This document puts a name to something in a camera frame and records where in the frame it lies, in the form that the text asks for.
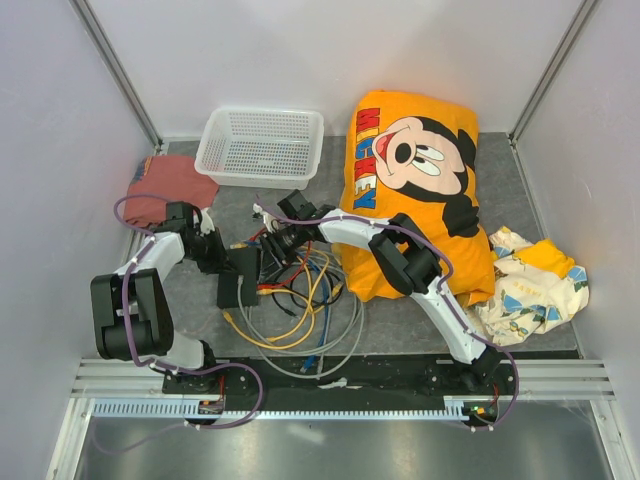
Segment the gray mat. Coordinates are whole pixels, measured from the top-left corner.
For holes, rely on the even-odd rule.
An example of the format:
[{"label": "gray mat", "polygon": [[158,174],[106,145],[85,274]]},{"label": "gray mat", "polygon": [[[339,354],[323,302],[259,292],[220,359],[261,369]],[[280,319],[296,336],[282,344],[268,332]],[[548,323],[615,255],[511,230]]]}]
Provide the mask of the gray mat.
[{"label": "gray mat", "polygon": [[[198,142],[178,142],[169,146],[170,154],[195,156]],[[344,187],[344,137],[325,137],[317,175],[309,182],[305,196],[316,205],[337,205]],[[480,220],[488,232],[507,225],[530,241],[540,239],[531,206],[527,199],[507,137],[502,133],[481,134],[476,160]],[[226,245],[246,240],[260,229],[251,218],[255,194],[274,205],[288,192],[285,190],[220,187],[214,201],[214,222],[222,232]],[[165,281],[165,292],[178,330],[207,341],[217,356],[255,355],[255,347],[241,339],[216,308],[217,276],[199,273],[195,264],[185,261],[176,266]],[[285,305],[291,306],[288,298]],[[333,309],[329,337],[337,335],[348,322],[352,308],[350,295],[344,295]],[[443,353],[447,346],[433,323],[410,299],[373,299],[366,305],[365,330],[357,349],[363,354]],[[256,327],[269,335],[284,333],[296,319],[287,317],[269,298],[261,299],[254,309]],[[238,325],[245,328],[239,313],[231,311]],[[320,329],[316,329],[305,345],[314,345]],[[349,351],[354,341],[352,332],[333,354]],[[576,348],[571,325],[562,325],[546,335],[534,335],[512,350],[573,350]]]}]

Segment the mickey mouse ear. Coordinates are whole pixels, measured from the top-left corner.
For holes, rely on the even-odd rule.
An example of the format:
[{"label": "mickey mouse ear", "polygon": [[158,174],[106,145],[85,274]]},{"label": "mickey mouse ear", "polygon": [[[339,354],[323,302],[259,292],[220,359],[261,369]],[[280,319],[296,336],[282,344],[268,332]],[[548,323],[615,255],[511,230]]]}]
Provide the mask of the mickey mouse ear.
[{"label": "mickey mouse ear", "polygon": [[458,130],[458,151],[462,158],[462,163],[467,165],[474,172],[476,171],[476,145],[467,132]]}]

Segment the metal floor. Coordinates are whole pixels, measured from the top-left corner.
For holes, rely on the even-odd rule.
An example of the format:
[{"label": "metal floor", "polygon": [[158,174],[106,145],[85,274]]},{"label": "metal floor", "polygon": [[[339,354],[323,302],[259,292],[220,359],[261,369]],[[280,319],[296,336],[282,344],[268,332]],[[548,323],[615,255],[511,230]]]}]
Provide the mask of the metal floor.
[{"label": "metal floor", "polygon": [[[177,420],[93,419],[123,448]],[[255,420],[218,432],[178,429],[122,455],[87,440],[77,480],[612,479],[588,402],[518,403],[494,432],[441,422]]]},{"label": "metal floor", "polygon": [[[318,173],[304,191],[316,205],[338,205],[340,202],[344,188],[345,142],[345,137],[324,139]],[[195,157],[197,147],[198,142],[174,142],[169,145],[169,153]],[[532,242],[539,240],[533,211],[505,134],[480,134],[476,174],[480,221],[487,233],[506,225]],[[256,193],[275,206],[288,192],[220,187],[213,204],[214,222],[226,245],[246,240],[260,229],[259,221],[251,217]],[[217,278],[217,275],[202,275],[190,261],[174,267],[164,283],[174,322],[178,330],[207,341],[218,357],[255,355],[255,348],[231,329],[216,307]],[[348,297],[345,295],[340,299],[332,311],[332,331],[341,331],[349,321],[352,303]],[[287,302],[288,299],[283,299],[285,305],[290,305]],[[254,321],[259,330],[269,334],[283,333],[295,324],[292,323],[295,319],[284,315],[268,298],[261,299],[261,304],[254,309]],[[411,299],[373,299],[367,303],[366,322],[356,353],[447,352],[440,333]],[[311,336],[307,341],[309,345],[318,340],[320,329],[316,330],[317,336]],[[354,341],[355,330],[331,353],[346,354]],[[546,335],[533,335],[525,343],[511,348],[513,351],[575,349],[576,339],[570,324]]]}]

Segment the yellow and white fabric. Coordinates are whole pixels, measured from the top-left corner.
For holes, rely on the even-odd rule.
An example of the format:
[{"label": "yellow and white fabric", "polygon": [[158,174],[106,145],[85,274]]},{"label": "yellow and white fabric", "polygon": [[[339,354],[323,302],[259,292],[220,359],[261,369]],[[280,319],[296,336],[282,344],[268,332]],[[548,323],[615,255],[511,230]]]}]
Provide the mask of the yellow and white fabric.
[{"label": "yellow and white fabric", "polygon": [[535,245],[502,227],[494,247],[496,293],[467,309],[476,327],[498,345],[523,342],[570,321],[589,301],[587,273],[550,239]]}]

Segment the red cloth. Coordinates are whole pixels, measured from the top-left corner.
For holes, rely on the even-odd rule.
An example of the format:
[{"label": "red cloth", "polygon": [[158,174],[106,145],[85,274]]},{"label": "red cloth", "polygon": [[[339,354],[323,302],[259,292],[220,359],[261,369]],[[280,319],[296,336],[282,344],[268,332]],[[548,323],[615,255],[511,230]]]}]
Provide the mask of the red cloth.
[{"label": "red cloth", "polygon": [[[194,159],[183,155],[148,157],[129,186],[129,194],[155,193],[173,201],[189,202],[199,208],[210,207],[218,184],[195,171]],[[165,204],[153,198],[127,200],[124,219],[137,227],[157,225],[165,220]]]}]

